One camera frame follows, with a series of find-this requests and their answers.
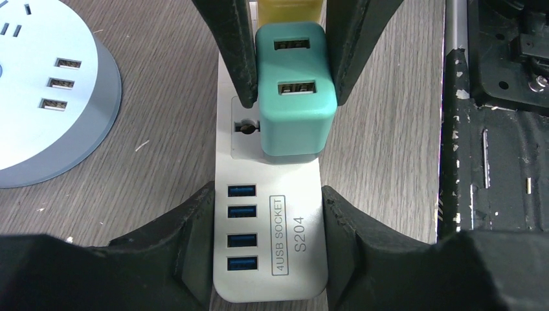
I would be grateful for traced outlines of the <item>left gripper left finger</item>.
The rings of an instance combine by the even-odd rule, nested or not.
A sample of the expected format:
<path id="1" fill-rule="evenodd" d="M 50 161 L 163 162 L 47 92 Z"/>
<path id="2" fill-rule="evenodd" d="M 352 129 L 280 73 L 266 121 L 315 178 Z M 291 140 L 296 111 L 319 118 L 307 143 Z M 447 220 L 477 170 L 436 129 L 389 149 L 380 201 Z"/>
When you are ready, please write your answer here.
<path id="1" fill-rule="evenodd" d="M 208 310 L 214 183 L 104 247 L 1 237 L 2 310 Z"/>

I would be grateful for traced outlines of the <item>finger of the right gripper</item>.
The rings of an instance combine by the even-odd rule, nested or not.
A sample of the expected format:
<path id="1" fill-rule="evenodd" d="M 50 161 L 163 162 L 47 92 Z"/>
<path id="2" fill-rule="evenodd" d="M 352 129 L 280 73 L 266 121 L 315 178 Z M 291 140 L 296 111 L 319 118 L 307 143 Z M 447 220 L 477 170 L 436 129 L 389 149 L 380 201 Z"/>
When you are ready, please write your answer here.
<path id="1" fill-rule="evenodd" d="M 328 0 L 326 39 L 338 105 L 344 105 L 402 0 Z"/>
<path id="2" fill-rule="evenodd" d="M 252 108 L 258 98 L 258 71 L 249 2 L 195 0 L 225 62 L 241 105 Z"/>

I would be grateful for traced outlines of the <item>round blue power strip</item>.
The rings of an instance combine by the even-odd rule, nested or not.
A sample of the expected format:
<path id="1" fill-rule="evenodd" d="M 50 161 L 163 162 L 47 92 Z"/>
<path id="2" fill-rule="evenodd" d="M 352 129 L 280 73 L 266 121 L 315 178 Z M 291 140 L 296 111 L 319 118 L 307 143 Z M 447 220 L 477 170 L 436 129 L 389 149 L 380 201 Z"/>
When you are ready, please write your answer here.
<path id="1" fill-rule="evenodd" d="M 1 2 L 1 187 L 47 181 L 106 138 L 122 81 L 109 50 L 61 1 Z"/>

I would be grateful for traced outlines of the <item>teal charger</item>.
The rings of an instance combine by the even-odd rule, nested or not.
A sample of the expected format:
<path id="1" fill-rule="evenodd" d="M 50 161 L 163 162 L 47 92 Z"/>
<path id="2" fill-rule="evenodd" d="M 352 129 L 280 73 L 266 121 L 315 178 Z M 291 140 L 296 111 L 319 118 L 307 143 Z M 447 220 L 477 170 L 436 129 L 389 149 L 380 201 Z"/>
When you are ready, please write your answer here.
<path id="1" fill-rule="evenodd" d="M 338 107 L 324 29 L 312 21 L 265 24 L 256 32 L 256 56 L 263 151 L 321 152 Z"/>

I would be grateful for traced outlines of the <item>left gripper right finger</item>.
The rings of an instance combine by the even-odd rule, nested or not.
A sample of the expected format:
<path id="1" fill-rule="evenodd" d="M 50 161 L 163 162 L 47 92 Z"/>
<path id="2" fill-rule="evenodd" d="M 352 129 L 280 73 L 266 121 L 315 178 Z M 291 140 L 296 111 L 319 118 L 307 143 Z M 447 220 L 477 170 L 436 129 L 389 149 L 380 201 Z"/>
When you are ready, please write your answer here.
<path id="1" fill-rule="evenodd" d="M 548 233 L 460 231 L 426 244 L 322 188 L 330 310 L 547 310 Z"/>

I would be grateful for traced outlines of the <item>white usb power strip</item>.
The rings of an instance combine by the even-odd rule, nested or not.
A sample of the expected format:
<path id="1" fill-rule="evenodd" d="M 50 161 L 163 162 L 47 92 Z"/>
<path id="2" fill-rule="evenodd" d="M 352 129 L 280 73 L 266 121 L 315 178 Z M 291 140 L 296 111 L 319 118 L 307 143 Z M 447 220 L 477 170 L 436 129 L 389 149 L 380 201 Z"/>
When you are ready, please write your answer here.
<path id="1" fill-rule="evenodd" d="M 319 153 L 267 155 L 258 101 L 244 108 L 222 56 L 218 69 L 215 289 L 233 303 L 311 299 L 328 280 Z"/>

